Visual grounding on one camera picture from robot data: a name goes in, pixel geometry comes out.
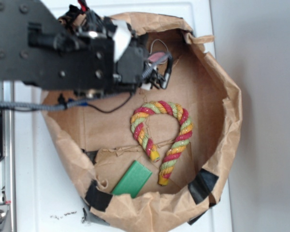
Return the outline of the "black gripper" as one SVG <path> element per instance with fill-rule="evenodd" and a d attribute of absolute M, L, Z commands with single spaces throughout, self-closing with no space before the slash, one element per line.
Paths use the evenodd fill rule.
<path fill-rule="evenodd" d="M 148 67 L 144 43 L 123 20 L 71 9 L 60 17 L 61 90 L 77 95 L 136 91 Z"/>

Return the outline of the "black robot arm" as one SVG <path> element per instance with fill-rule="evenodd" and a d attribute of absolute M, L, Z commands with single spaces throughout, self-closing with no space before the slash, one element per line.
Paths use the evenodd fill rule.
<path fill-rule="evenodd" d="M 145 38 L 83 5 L 56 19 L 39 0 L 0 0 L 0 81 L 92 97 L 149 82 Z"/>

